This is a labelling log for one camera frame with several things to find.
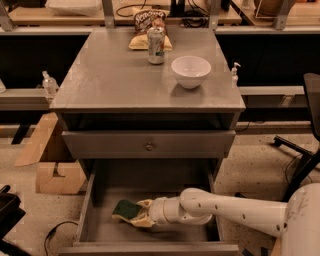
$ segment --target snack bag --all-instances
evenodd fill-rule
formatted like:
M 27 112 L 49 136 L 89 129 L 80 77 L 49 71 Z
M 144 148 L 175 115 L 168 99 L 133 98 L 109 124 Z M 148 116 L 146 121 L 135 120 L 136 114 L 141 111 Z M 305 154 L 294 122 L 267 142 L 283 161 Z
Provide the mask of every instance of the snack bag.
M 140 10 L 138 8 L 132 8 L 135 35 L 132 38 L 129 48 L 133 50 L 147 50 L 148 49 L 148 37 L 147 31 L 153 26 L 161 26 L 164 28 L 166 36 L 164 40 L 164 50 L 172 50 L 172 45 L 167 34 L 165 27 L 165 19 L 169 14 L 166 10 Z

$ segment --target gray cabinet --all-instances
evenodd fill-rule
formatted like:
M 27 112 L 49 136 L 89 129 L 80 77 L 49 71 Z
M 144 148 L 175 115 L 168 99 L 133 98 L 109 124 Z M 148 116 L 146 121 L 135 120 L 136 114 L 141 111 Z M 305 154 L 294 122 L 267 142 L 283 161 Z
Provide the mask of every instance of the gray cabinet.
M 206 225 L 138 229 L 116 221 L 117 202 L 177 196 L 187 187 L 214 191 L 234 126 L 245 109 L 212 31 L 170 30 L 163 65 L 128 49 L 130 29 L 91 33 L 50 108 L 64 140 L 87 171 L 89 186 L 77 240 L 61 255 L 235 255 L 238 246 Z M 212 65 L 194 90 L 173 78 L 171 62 L 196 55 Z

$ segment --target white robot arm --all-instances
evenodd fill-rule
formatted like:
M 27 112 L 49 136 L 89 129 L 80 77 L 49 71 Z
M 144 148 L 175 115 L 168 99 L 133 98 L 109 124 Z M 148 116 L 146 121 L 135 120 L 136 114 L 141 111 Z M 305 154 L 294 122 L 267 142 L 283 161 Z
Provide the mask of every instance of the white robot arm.
M 217 215 L 281 237 L 282 256 L 320 255 L 320 184 L 301 187 L 288 203 L 220 196 L 195 188 L 178 197 L 141 202 L 144 221 L 132 222 L 135 226 L 202 225 Z

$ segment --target aluminum can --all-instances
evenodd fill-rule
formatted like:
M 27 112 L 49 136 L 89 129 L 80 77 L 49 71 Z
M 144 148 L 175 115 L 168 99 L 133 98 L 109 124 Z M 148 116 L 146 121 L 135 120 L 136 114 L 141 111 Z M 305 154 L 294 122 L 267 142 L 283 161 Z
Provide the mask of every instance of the aluminum can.
M 164 62 L 164 39 L 165 30 L 163 27 L 151 27 L 148 32 L 149 62 L 161 64 Z

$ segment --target black office chair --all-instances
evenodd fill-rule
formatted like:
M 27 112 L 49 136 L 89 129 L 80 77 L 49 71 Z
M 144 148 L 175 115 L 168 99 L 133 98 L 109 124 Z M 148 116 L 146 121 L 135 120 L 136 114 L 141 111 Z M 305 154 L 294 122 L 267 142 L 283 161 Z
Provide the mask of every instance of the black office chair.
M 15 245 L 2 240 L 25 215 L 25 211 L 19 208 L 19 197 L 7 193 L 9 190 L 9 185 L 0 189 L 0 251 L 10 256 L 30 256 Z
M 304 92 L 307 99 L 312 132 L 320 142 L 320 75 L 313 73 L 304 75 Z M 274 144 L 278 147 L 285 145 L 302 154 L 302 158 L 282 200 L 283 202 L 288 202 L 292 194 L 299 188 L 300 183 L 320 162 L 320 144 L 316 153 L 301 148 L 279 136 L 274 138 Z

